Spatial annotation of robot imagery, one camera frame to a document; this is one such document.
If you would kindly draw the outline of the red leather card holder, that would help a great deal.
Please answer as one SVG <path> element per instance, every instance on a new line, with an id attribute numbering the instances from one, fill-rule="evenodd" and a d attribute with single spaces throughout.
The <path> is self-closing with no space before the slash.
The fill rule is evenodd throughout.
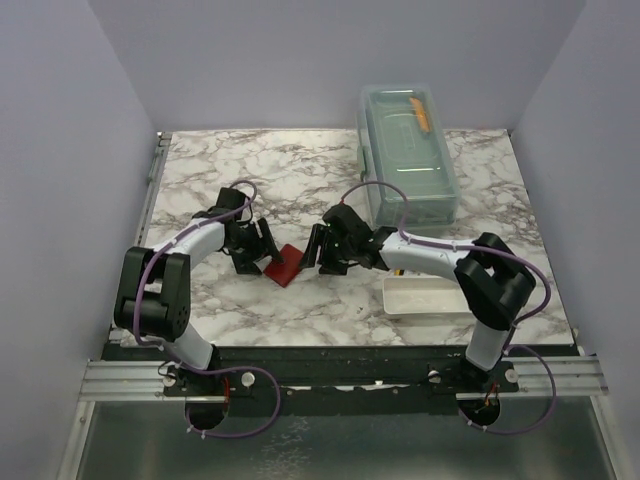
<path id="1" fill-rule="evenodd" d="M 285 244 L 280 250 L 282 262 L 273 259 L 264 269 L 263 274 L 277 285 L 286 288 L 301 272 L 299 267 L 304 253 L 291 244 Z"/>

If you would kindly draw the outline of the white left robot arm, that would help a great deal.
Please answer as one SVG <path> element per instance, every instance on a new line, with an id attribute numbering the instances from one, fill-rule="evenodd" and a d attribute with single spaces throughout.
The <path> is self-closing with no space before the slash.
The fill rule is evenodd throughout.
<path id="1" fill-rule="evenodd" d="M 209 255 L 228 254 L 239 275 L 261 274 L 257 263 L 284 258 L 268 223 L 243 220 L 239 212 L 199 214 L 172 239 L 154 247 L 132 247 L 125 256 L 114 306 L 114 323 L 136 342 L 155 347 L 189 369 L 187 382 L 201 395 L 222 380 L 219 354 L 190 323 L 191 271 Z"/>

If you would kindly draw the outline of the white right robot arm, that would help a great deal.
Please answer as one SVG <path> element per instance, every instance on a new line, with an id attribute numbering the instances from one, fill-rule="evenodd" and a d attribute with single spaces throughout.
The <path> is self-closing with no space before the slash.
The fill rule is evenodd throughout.
<path id="1" fill-rule="evenodd" d="M 365 223 L 315 224 L 299 267 L 344 275 L 352 266 L 413 271 L 458 284 L 476 319 L 459 370 L 462 384 L 474 392 L 496 380 L 495 366 L 536 286 L 527 266 L 495 234 L 455 242 L 411 237 L 394 227 L 372 230 Z"/>

